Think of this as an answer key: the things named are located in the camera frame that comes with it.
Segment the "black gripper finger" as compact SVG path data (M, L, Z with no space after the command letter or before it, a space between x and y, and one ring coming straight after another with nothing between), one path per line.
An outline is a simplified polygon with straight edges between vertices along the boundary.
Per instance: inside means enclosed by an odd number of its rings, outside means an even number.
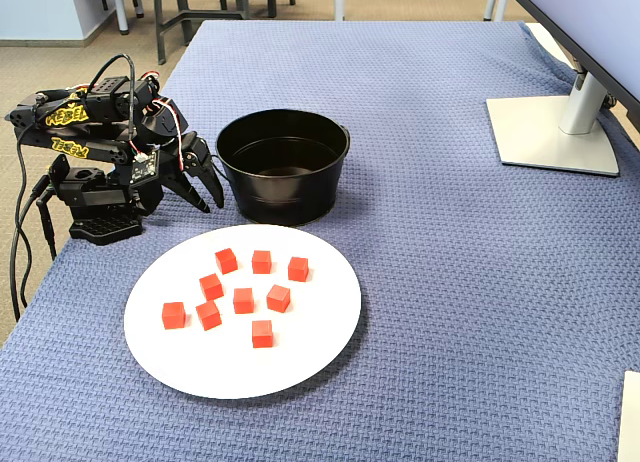
M184 169L190 176L198 178L203 183L217 207L223 207L223 189L207 143L197 134L186 134L182 138L181 148Z
M207 205L207 203L198 194L196 189L192 186L187 177L180 170L174 171L173 169L169 169L165 171L164 169L162 169L159 180L164 187L173 191L176 195L183 198L185 201L196 207L201 212L209 212L209 206Z

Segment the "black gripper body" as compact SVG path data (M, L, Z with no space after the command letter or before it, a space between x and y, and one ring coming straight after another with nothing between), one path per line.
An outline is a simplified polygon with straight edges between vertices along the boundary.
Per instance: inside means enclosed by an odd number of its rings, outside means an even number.
M142 117L142 159L154 157L159 173L162 169L184 172L181 146L187 128L186 119L172 99L152 99Z

